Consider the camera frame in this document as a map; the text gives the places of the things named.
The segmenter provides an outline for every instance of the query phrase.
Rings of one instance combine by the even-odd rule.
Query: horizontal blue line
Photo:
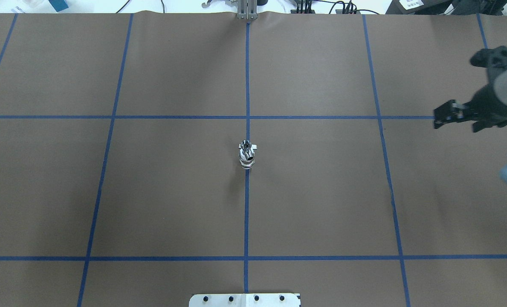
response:
[[[0,256],[0,261],[84,261],[84,257],[67,256]]]
[[[403,256],[405,260],[437,260],[437,259],[507,259],[507,254],[492,255],[411,255]]]
[[[90,257],[90,261],[350,261],[350,260],[400,260],[398,255],[367,256],[107,256]],[[403,255],[404,260],[453,260],[453,259],[507,259],[507,254],[471,255]],[[0,261],[84,261],[85,257],[71,256],[0,256]]]
[[[111,119],[111,115],[0,115],[0,119]],[[205,119],[205,120],[245,120],[247,116],[240,115],[115,115],[116,119]],[[335,115],[335,116],[250,116],[252,120],[432,120],[433,116],[407,115]]]
[[[250,261],[399,260],[399,256],[249,256]]]
[[[123,257],[90,257],[90,261],[243,261],[243,256],[190,256],[190,257],[157,257],[157,256],[123,256]]]

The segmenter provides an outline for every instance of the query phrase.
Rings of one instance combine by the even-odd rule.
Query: white metal plate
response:
[[[193,295],[189,307],[300,307],[296,293],[241,293],[227,295]]]

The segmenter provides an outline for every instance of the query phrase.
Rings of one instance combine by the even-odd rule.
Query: metal mount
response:
[[[240,145],[238,145],[238,148],[240,149],[238,153],[240,165],[242,165],[244,169],[250,169],[255,163],[253,157],[255,157],[254,150],[257,150],[257,145],[252,144],[249,140],[243,140]]]
[[[236,18],[242,20],[257,19],[257,0],[238,0]]]
[[[251,293],[228,295],[193,295],[189,307],[300,307],[296,293]]]

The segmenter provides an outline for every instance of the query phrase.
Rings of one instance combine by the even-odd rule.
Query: metal valve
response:
[[[242,165],[244,169],[250,169],[255,163],[253,157],[255,157],[254,150],[257,150],[257,145],[252,144],[249,140],[243,140],[238,148],[240,149],[238,153],[240,165]]]

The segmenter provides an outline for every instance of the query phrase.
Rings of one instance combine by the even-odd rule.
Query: sticker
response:
[[[399,3],[401,3],[405,10],[411,10],[419,6],[423,6],[422,0],[399,0]]]

